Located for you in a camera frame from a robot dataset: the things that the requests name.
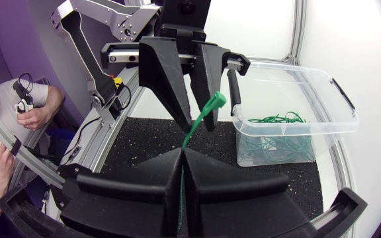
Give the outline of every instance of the purple wall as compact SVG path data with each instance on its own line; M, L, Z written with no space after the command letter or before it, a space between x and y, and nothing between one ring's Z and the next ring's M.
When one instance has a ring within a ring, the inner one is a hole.
M29 72L34 79L46 77L51 85L64 91L36 33L27 0L0 0L0 47L11 75ZM83 117L65 94L63 110L71 123L78 125Z

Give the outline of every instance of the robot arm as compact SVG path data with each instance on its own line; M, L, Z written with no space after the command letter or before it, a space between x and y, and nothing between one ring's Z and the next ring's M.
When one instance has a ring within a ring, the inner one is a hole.
M207 0L165 0L158 5L127 7L109 0L67 0L52 15L59 35L71 39L79 52L88 90L106 104L115 95L111 77L102 72L80 29L81 14L110 26L120 43L101 51L106 68L110 63L138 63L140 86L151 89L180 127L191 128L191 109L183 75L189 74L192 92L202 110L220 90L225 68L245 75L249 60L216 44L205 42L204 25L210 7ZM208 131L217 124L218 111L204 118Z

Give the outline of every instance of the speckled black floor mat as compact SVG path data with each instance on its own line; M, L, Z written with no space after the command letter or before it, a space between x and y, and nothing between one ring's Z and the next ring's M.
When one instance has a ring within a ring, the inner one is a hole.
M108 153L102 173L114 174L117 168L127 168L182 145L185 134L173 120L128 118ZM281 172L289 176L288 194L312 219L323 213L323 196L317 163L295 163L240 167L236 161L235 128L231 122L218 122L214 132L205 125L196 129L188 147L218 159L233 167L254 173ZM180 236L185 236L184 219Z

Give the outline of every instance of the person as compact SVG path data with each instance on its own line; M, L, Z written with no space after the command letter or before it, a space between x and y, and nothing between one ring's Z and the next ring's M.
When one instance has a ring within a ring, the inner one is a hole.
M24 88L30 90L34 108L22 114L16 114L14 105L20 101L20 97L13 89L13 83L20 81ZM65 100L64 94L57 88L48 85L40 85L23 79L12 79L0 84L0 119L18 139L24 143L33 131L42 128L60 111ZM48 149L49 137L42 136L39 147ZM0 145L0 198L7 193L9 181L15 166L15 158L3 145ZM24 186L34 177L25 178Z

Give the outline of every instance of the white wall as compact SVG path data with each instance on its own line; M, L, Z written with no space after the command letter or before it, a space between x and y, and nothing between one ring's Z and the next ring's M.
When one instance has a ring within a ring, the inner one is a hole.
M381 222L381 1L308 1L300 63L332 75L357 108L360 129L343 143L368 202L355 235L370 237Z

